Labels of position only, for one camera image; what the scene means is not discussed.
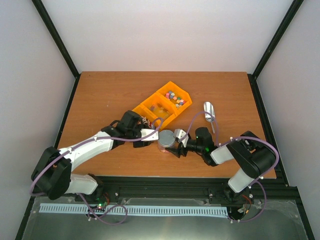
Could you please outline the round clear cup lid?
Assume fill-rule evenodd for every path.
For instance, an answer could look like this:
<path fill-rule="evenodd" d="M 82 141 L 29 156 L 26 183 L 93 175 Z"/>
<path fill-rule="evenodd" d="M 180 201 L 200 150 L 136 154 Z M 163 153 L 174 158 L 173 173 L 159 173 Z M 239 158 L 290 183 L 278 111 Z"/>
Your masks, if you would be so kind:
<path fill-rule="evenodd" d="M 174 132 L 171 130 L 162 130 L 158 134 L 158 144 L 161 147 L 168 148 L 175 144 Z"/>

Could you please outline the yellow bin with star candies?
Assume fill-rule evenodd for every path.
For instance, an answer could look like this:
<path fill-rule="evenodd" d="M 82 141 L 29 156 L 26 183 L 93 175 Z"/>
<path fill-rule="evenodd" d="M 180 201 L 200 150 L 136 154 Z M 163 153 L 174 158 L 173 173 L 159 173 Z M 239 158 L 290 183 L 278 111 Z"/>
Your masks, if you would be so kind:
<path fill-rule="evenodd" d="M 176 116 L 179 116 L 193 103 L 189 93 L 172 81 L 167 82 L 156 92 L 163 96 L 169 105 L 173 106 L 173 111 Z"/>

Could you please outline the yellow bin with popsicle candies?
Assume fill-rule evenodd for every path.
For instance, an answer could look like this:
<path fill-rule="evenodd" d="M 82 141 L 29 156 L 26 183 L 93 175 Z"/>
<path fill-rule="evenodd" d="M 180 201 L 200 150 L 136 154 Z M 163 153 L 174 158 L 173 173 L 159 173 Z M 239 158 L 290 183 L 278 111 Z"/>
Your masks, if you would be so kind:
<path fill-rule="evenodd" d="M 156 118 L 162 118 L 160 130 L 164 130 L 177 116 L 176 106 L 164 95 L 156 92 L 145 99 L 141 105 L 146 109 L 153 122 Z"/>

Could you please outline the yellow bin with lollipops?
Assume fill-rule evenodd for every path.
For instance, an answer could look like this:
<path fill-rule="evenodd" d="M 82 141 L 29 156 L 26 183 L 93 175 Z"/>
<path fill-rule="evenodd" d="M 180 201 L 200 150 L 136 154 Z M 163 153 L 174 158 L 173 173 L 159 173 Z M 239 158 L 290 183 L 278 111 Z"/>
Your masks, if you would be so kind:
<path fill-rule="evenodd" d="M 155 115 L 144 105 L 139 104 L 133 111 L 142 117 L 142 123 L 148 127 L 152 126 L 152 122 L 156 118 Z"/>

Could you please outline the clear plastic cup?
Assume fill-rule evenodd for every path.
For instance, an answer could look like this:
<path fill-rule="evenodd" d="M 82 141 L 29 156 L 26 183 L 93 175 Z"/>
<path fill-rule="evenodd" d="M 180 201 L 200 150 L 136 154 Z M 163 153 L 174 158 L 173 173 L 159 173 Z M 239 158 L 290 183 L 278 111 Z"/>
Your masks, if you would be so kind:
<path fill-rule="evenodd" d="M 169 144 L 169 145 L 162 145 L 160 143 L 158 143 L 158 149 L 162 152 L 162 153 L 165 153 L 165 154 L 169 154 L 170 152 L 167 150 L 167 148 L 172 148 L 175 146 L 175 144 Z"/>

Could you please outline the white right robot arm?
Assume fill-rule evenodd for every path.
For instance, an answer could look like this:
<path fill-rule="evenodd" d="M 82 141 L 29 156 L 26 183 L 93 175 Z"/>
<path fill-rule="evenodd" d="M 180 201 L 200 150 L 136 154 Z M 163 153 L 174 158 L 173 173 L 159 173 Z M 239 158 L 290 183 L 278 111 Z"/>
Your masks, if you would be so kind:
<path fill-rule="evenodd" d="M 239 170 L 227 182 L 227 189 L 235 194 L 253 185 L 264 174 L 274 169 L 280 158 L 274 146 L 258 138 L 251 131 L 246 131 L 220 146 L 214 144 L 206 127 L 197 128 L 194 139 L 184 130 L 176 129 L 173 139 L 178 143 L 177 147 L 170 146 L 165 150 L 178 158 L 193 152 L 211 167 L 235 160 Z"/>

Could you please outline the silver metal scoop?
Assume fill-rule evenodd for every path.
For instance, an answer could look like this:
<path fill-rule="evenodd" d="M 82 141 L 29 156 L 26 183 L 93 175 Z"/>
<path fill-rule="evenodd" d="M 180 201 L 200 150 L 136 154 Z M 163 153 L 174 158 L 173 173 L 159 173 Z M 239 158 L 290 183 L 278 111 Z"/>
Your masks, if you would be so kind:
<path fill-rule="evenodd" d="M 205 120 L 211 124 L 212 133 L 215 133 L 214 127 L 214 117 L 215 117 L 215 110 L 214 106 L 211 102 L 206 101 L 203 104 L 203 109 L 205 111 Z"/>

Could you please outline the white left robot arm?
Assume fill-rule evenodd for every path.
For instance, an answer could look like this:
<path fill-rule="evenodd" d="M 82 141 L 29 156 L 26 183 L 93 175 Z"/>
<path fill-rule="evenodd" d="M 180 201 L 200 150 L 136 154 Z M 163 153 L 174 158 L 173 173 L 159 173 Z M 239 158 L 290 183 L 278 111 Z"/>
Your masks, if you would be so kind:
<path fill-rule="evenodd" d="M 65 194 L 82 194 L 92 201 L 103 198 L 103 182 L 94 174 L 73 171 L 93 157 L 109 152 L 126 142 L 143 148 L 158 140 L 159 132 L 138 113 L 128 110 L 120 120 L 113 121 L 92 137 L 69 147 L 48 147 L 42 153 L 32 175 L 30 189 L 37 187 L 40 195 L 56 200 Z"/>

